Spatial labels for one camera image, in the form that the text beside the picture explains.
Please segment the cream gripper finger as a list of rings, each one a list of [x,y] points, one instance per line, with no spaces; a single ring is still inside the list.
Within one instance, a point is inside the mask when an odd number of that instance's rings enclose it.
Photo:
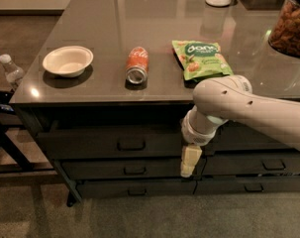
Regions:
[[[202,155],[202,149],[196,145],[188,145],[182,148],[180,175],[189,178],[193,175]]]

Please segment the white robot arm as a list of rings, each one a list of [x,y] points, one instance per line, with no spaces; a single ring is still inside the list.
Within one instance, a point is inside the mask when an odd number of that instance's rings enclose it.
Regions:
[[[193,89],[193,102],[181,123],[186,142],[180,165],[184,178],[192,176],[201,148],[230,120],[300,151],[300,102],[254,95],[241,75],[202,80]]]

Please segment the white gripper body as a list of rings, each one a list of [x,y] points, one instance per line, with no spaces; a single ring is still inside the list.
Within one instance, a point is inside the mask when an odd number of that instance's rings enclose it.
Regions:
[[[181,122],[181,132],[187,144],[206,146],[216,135],[218,128],[226,119],[205,115],[194,106]]]

